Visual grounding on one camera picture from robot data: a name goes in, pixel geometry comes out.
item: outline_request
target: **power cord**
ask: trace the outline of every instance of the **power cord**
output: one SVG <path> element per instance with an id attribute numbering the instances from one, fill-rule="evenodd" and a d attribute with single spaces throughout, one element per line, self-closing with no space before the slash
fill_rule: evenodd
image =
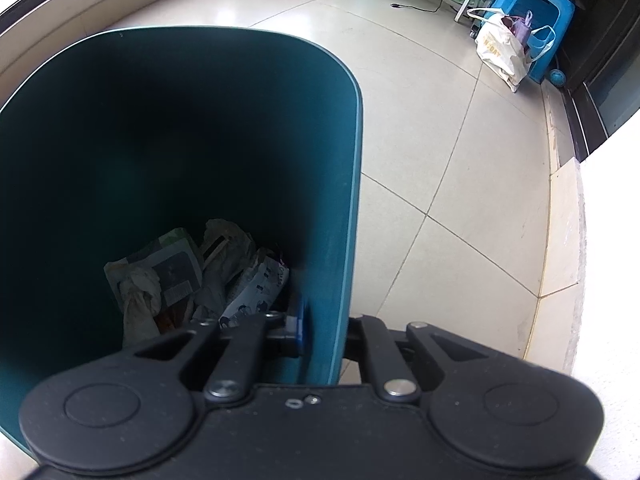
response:
<path id="1" fill-rule="evenodd" d="M 435 10 L 421 9 L 420 7 L 414 7 L 412 5 L 391 4 L 391 6 L 395 9 L 399 9 L 400 7 L 405 7 L 406 9 L 421 10 L 422 12 L 438 12 L 440 10 L 440 7 L 442 6 L 443 1 L 444 0 L 440 0 L 440 3 L 438 4 Z"/>

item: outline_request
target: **plastic bag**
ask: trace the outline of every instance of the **plastic bag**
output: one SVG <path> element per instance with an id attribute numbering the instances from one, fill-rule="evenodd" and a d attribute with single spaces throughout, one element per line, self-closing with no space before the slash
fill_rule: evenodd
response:
<path id="1" fill-rule="evenodd" d="M 243 317 L 270 309 L 289 277 L 289 268 L 272 256 L 265 248 L 256 253 L 229 292 L 220 326 L 237 326 Z"/>
<path id="2" fill-rule="evenodd" d="M 474 14 L 478 10 L 486 10 L 493 12 L 493 14 L 487 19 Z M 478 56 L 485 65 L 509 85 L 512 92 L 518 89 L 520 82 L 529 73 L 531 63 L 546 54 L 556 41 L 556 33 L 548 25 L 532 30 L 531 35 L 548 28 L 550 30 L 549 36 L 552 37 L 550 41 L 547 40 L 539 54 L 532 58 L 529 54 L 525 54 L 522 44 L 502 22 L 505 17 L 502 9 L 469 9 L 467 13 L 471 18 L 484 22 L 476 37 Z"/>
<path id="3" fill-rule="evenodd" d="M 528 10 L 526 17 L 524 18 L 521 16 L 508 16 L 508 18 L 511 18 L 511 27 L 509 27 L 509 30 L 524 47 L 526 53 L 526 44 L 527 41 L 529 41 L 529 37 L 531 35 L 531 22 L 533 21 L 533 13 Z"/>
<path id="4" fill-rule="evenodd" d="M 124 299 L 120 293 L 120 282 L 130 273 L 130 267 L 144 267 L 155 271 L 162 291 L 162 310 L 188 297 L 202 284 L 200 251 L 188 232 L 179 227 L 126 258 L 108 262 L 104 266 L 104 274 L 113 296 L 123 312 Z"/>
<path id="5" fill-rule="evenodd" d="M 228 303 L 226 286 L 251 264 L 255 243 L 233 222 L 215 219 L 207 221 L 200 251 L 204 273 L 202 288 L 194 296 L 192 319 L 219 319 Z"/>

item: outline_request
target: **trash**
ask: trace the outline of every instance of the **trash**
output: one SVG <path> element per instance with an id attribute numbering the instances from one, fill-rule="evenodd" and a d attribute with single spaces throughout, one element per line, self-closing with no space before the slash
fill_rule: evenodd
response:
<path id="1" fill-rule="evenodd" d="M 478 10 L 492 12 L 492 15 L 489 18 L 484 18 L 474 14 Z M 511 21 L 508 21 L 508 23 L 513 24 L 513 18 L 506 16 L 502 9 L 478 8 L 469 9 L 466 13 L 472 18 L 484 22 L 476 37 L 476 44 L 478 45 L 476 52 L 478 56 L 485 65 L 509 85 L 512 92 L 518 89 L 520 82 L 527 76 L 531 64 L 546 54 L 556 40 L 556 33 L 548 25 L 531 30 L 530 40 L 540 30 L 546 28 L 550 30 L 547 40 L 541 41 L 535 38 L 537 42 L 542 43 L 542 46 L 540 49 L 536 48 L 535 57 L 531 57 L 529 52 L 525 52 L 518 38 L 503 22 L 504 18 L 510 18 Z"/>
<path id="2" fill-rule="evenodd" d="M 118 286 L 124 300 L 122 346 L 160 335 L 154 321 L 162 302 L 158 274 L 153 269 L 129 266 L 126 277 Z"/>
<path id="3" fill-rule="evenodd" d="M 104 266 L 124 314 L 123 346 L 130 346 L 192 320 L 215 319 L 237 326 L 243 316 L 271 308 L 289 268 L 251 235 L 223 219 L 207 221 L 198 248 L 177 228 L 142 250 Z"/>
<path id="4" fill-rule="evenodd" d="M 124 314 L 124 346 L 150 337 L 150 316 L 171 309 L 172 323 L 179 317 L 178 304 L 188 302 L 189 296 L 200 290 L 203 263 L 200 250 L 187 231 L 177 228 L 136 253 L 104 266 L 111 291 Z M 185 314 L 189 314 L 187 306 L 185 303 Z M 168 328 L 167 325 L 165 320 L 162 326 Z"/>
<path id="5" fill-rule="evenodd" d="M 194 296 L 193 319 L 219 319 L 228 305 L 226 287 L 252 262 L 251 236 L 227 220 L 207 221 L 200 247 L 204 258 L 202 288 Z"/>
<path id="6" fill-rule="evenodd" d="M 289 268 L 270 254 L 267 249 L 260 249 L 242 273 L 227 297 L 229 303 L 220 317 L 220 326 L 237 326 L 242 317 L 270 309 L 289 277 Z"/>

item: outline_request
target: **bolt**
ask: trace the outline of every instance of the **bolt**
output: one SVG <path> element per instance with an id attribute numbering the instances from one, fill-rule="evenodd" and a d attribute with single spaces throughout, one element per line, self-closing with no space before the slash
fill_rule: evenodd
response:
<path id="1" fill-rule="evenodd" d="M 299 410 L 300 408 L 302 408 L 302 406 L 305 405 L 305 403 L 300 399 L 287 399 L 285 400 L 284 405 L 287 408 L 291 408 L 292 410 Z"/>
<path id="2" fill-rule="evenodd" d="M 394 397 L 411 395 L 417 388 L 413 381 L 407 379 L 392 379 L 385 383 L 385 391 Z"/>
<path id="3" fill-rule="evenodd" d="M 240 385 L 231 380 L 215 381 L 209 389 L 211 395 L 221 398 L 234 396 L 238 391 L 240 391 Z"/>
<path id="4" fill-rule="evenodd" d="M 307 404 L 320 404 L 320 402 L 322 402 L 322 399 L 317 395 L 308 395 L 305 397 L 305 402 Z"/>

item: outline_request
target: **trash can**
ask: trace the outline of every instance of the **trash can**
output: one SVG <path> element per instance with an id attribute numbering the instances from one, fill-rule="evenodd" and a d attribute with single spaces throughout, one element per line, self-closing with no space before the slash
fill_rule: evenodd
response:
<path id="1" fill-rule="evenodd" d="M 102 270 L 224 218 L 279 248 L 312 351 L 273 380 L 337 380 L 353 274 L 362 99 L 299 38 L 240 28 L 97 34 L 43 64 L 0 111 L 0 427 L 47 376 L 120 350 Z"/>

